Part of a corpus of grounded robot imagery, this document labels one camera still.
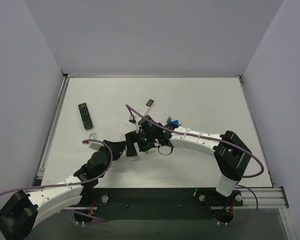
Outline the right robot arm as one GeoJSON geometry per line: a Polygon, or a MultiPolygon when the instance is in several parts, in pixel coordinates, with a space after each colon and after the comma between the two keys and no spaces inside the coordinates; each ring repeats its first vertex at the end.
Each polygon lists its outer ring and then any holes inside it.
{"type": "Polygon", "coordinates": [[[146,115],[137,124],[138,129],[124,135],[127,142],[126,156],[137,156],[135,144],[140,152],[152,148],[184,148],[215,157],[221,177],[216,192],[229,197],[241,181],[250,162],[250,149],[233,131],[224,134],[207,134],[184,128],[179,124],[162,125],[146,115]]]}

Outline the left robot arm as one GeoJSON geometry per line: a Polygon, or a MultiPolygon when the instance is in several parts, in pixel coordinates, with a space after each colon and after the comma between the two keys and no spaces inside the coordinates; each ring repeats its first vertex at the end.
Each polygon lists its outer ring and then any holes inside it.
{"type": "Polygon", "coordinates": [[[91,203],[90,191],[124,152],[126,141],[103,140],[101,147],[74,174],[53,185],[24,189],[13,195],[0,209],[0,232],[6,240],[23,240],[40,222],[64,208],[91,203]]]}

